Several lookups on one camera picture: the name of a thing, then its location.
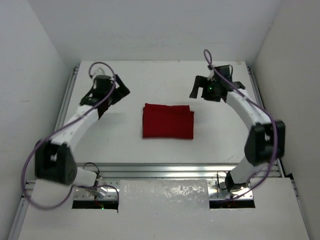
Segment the red t-shirt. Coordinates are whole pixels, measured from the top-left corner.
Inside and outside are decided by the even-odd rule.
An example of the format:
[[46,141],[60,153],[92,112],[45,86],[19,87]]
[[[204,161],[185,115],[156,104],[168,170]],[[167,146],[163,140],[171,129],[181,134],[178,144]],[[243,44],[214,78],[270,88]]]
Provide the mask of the red t-shirt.
[[142,114],[142,137],[192,140],[194,112],[189,105],[146,103]]

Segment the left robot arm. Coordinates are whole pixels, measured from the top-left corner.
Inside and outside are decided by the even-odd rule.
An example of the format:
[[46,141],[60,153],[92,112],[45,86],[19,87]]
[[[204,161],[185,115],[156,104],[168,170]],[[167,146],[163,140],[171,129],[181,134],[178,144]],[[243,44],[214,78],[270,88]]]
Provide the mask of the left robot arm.
[[130,90],[118,75],[97,75],[76,112],[62,131],[46,140],[35,152],[35,175],[38,179],[66,186],[94,187],[97,173],[77,166],[74,151],[86,131],[112,105],[126,97]]

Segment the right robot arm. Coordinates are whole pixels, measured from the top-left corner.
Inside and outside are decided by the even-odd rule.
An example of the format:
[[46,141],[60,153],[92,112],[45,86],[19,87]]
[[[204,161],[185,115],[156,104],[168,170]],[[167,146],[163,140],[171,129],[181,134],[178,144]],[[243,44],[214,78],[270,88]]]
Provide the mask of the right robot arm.
[[208,77],[197,75],[190,98],[198,96],[206,101],[228,104],[244,122],[248,136],[244,145],[244,158],[230,170],[224,179],[224,190],[239,190],[264,167],[270,168],[285,153],[286,126],[282,120],[273,119],[249,97],[245,86],[233,81],[231,65],[209,66]]

